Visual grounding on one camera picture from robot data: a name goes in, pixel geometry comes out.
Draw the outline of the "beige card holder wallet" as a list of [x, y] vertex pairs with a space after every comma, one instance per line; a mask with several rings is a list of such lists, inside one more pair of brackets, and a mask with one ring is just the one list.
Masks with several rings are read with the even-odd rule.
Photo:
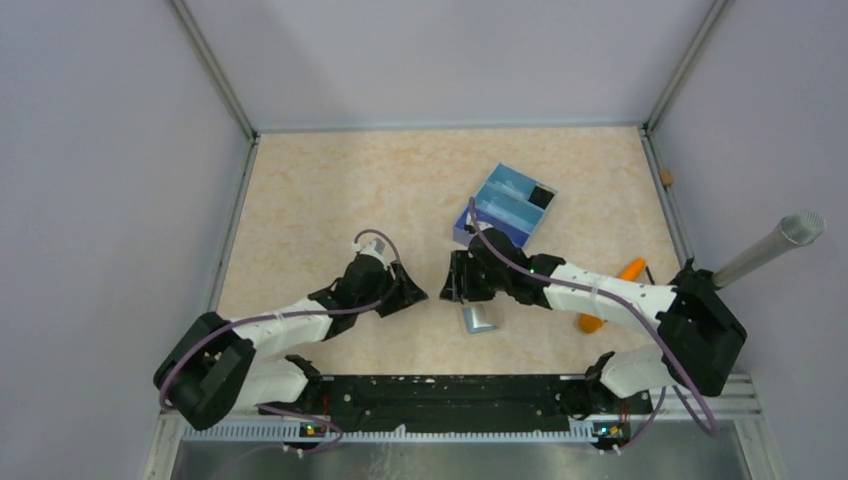
[[477, 303], [461, 309], [465, 330], [470, 335], [495, 331], [499, 328], [499, 312], [494, 306]]

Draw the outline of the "blue three-compartment box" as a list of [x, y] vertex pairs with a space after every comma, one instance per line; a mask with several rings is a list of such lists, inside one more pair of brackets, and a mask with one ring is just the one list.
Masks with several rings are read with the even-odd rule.
[[[528, 202], [537, 184], [556, 192], [546, 210]], [[515, 246], [525, 248], [543, 223], [557, 194], [554, 187], [499, 163], [473, 195], [477, 220], [498, 228]]]

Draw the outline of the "black credit card stack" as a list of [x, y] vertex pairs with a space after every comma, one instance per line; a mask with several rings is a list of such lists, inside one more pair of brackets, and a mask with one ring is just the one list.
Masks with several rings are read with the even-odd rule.
[[555, 191], [552, 191], [541, 184], [537, 184], [530, 193], [528, 202], [541, 210], [546, 210], [555, 196]]

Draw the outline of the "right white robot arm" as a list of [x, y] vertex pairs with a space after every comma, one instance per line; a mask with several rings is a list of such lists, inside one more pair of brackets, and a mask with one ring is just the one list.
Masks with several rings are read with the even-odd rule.
[[594, 273], [565, 259], [526, 255], [508, 236], [486, 228], [451, 254], [440, 297], [480, 303], [504, 293], [518, 303], [597, 317], [645, 333], [652, 344], [600, 359], [586, 385], [589, 404], [612, 412], [626, 397], [666, 386], [719, 396], [747, 339], [706, 270], [690, 265], [668, 285]]

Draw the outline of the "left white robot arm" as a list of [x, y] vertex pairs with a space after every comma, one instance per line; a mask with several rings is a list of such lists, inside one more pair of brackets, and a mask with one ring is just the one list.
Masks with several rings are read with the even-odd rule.
[[279, 354], [334, 338], [362, 314], [385, 318], [427, 298], [401, 262], [358, 254], [330, 285], [292, 305], [236, 320], [206, 312], [156, 370], [159, 403], [197, 430], [259, 404], [283, 403], [308, 413], [319, 404], [321, 388], [303, 364]]

